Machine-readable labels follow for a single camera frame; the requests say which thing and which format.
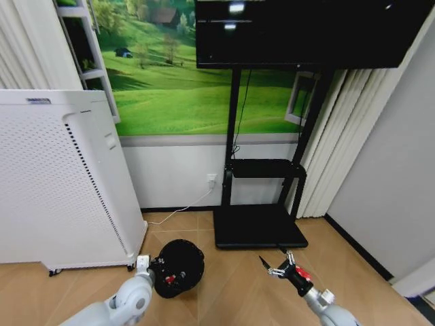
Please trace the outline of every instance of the landscape wallpaper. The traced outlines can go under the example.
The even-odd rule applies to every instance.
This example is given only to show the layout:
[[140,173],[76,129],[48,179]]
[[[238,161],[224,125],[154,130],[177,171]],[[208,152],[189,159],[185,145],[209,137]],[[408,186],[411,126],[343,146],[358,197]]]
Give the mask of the landscape wallpaper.
[[[119,135],[226,133],[231,72],[196,68],[193,0],[93,0],[93,5],[120,112]],[[248,73],[242,74],[238,114]],[[294,76],[252,72],[241,133],[298,132],[298,125],[284,120]],[[301,101],[296,106],[298,114]]]

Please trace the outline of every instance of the wall baseboard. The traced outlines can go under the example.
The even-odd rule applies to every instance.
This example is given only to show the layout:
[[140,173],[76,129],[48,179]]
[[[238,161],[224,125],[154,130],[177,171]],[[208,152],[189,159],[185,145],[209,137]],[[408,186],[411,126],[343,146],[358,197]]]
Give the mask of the wall baseboard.
[[[184,210],[184,212],[198,212],[198,211],[214,211],[219,206],[192,206],[188,209]],[[183,207],[150,207],[150,208],[141,208],[142,213],[164,213],[164,212],[174,212],[179,209],[184,209]]]
[[389,281],[394,276],[392,273],[381,265],[362,245],[358,243],[349,233],[346,232],[335,220],[329,216],[325,215],[325,220],[363,257],[372,267],[375,269],[379,275],[383,277],[384,280]]
[[435,310],[421,297],[408,297],[408,301],[429,321],[435,325]]

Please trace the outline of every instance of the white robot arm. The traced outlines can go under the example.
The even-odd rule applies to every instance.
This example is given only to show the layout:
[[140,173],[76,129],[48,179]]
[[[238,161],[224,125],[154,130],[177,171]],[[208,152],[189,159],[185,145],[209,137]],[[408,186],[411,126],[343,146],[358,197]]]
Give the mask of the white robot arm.
[[282,251],[287,259],[278,268],[271,268],[260,257],[263,266],[271,276],[286,278],[295,286],[299,296],[305,299],[310,309],[319,317],[322,326],[361,326],[348,310],[333,304],[334,294],[327,289],[322,293],[314,288],[306,273],[296,266],[291,251]]
[[[300,274],[291,251],[284,251],[287,259],[271,268],[260,257],[272,276],[288,279],[298,290],[310,309],[319,317],[322,326],[360,326],[346,309],[334,305],[334,295],[316,290],[313,283]],[[104,302],[95,302],[62,323],[62,326],[121,326],[134,325],[142,318],[151,301],[155,275],[148,270],[150,256],[138,256],[136,275],[120,287],[119,291]]]
[[138,256],[136,275],[126,280],[116,294],[87,306],[61,325],[121,326],[139,322],[150,304],[155,281],[149,265],[149,255]]

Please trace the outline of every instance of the white cable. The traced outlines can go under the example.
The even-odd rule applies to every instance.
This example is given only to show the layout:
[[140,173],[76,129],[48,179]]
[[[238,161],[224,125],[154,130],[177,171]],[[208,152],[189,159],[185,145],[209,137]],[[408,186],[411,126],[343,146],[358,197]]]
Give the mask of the white cable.
[[206,194],[202,195],[200,198],[198,198],[197,200],[195,200],[192,204],[190,204],[187,207],[184,207],[183,209],[177,209],[175,212],[172,212],[169,216],[167,216],[163,221],[161,222],[148,222],[149,224],[154,224],[154,225],[160,225],[163,222],[165,222],[169,217],[171,217],[172,215],[174,215],[177,212],[181,212],[181,211],[185,211],[186,209],[188,209],[189,207],[191,207],[192,205],[195,205],[197,202],[201,201],[205,196],[208,196],[211,192],[213,191],[213,188],[211,188]]

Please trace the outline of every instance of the black tv screen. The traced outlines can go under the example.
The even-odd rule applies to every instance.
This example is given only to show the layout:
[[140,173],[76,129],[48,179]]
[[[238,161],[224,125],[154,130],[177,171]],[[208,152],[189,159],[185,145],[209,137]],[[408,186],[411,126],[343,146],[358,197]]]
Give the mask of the black tv screen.
[[198,68],[397,67],[434,0],[196,0]]

